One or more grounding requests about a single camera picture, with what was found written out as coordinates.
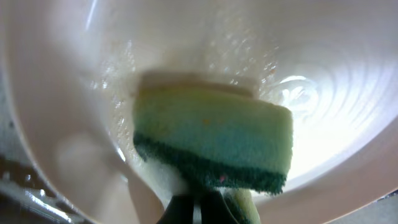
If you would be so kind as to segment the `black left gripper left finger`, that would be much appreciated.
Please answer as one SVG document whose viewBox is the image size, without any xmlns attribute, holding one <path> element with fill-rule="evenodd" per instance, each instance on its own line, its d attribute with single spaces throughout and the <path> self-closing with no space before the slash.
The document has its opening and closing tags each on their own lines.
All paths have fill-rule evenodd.
<svg viewBox="0 0 398 224">
<path fill-rule="evenodd" d="M 193 210 L 191 195 L 174 195 L 157 224 L 192 224 Z"/>
</svg>

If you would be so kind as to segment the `pale pink plate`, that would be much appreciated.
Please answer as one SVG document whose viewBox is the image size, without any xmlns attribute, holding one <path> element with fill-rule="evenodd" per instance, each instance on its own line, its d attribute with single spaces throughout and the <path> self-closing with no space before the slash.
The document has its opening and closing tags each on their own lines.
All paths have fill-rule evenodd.
<svg viewBox="0 0 398 224">
<path fill-rule="evenodd" d="M 1 71 L 34 167 L 95 223 L 155 223 L 175 176 L 140 161 L 146 71 L 200 73 L 294 115 L 263 223 L 325 223 L 397 188 L 396 1 L 2 1 Z"/>
</svg>

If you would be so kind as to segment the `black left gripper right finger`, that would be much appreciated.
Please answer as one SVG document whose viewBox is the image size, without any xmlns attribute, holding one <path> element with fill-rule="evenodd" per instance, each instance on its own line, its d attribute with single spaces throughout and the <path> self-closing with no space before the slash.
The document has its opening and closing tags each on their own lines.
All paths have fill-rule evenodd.
<svg viewBox="0 0 398 224">
<path fill-rule="evenodd" d="M 238 224 L 220 192 L 208 192 L 200 200 L 202 224 Z"/>
</svg>

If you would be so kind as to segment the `green and yellow sponge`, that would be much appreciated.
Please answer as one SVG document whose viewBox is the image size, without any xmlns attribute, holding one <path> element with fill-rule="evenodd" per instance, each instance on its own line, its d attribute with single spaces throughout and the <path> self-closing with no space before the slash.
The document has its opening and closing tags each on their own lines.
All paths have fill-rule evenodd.
<svg viewBox="0 0 398 224">
<path fill-rule="evenodd" d="M 251 192 L 278 195 L 292 161 L 289 109 L 200 86 L 141 90 L 133 144 L 146 162 L 172 168 L 197 193 L 220 194 L 238 223 L 259 223 Z"/>
</svg>

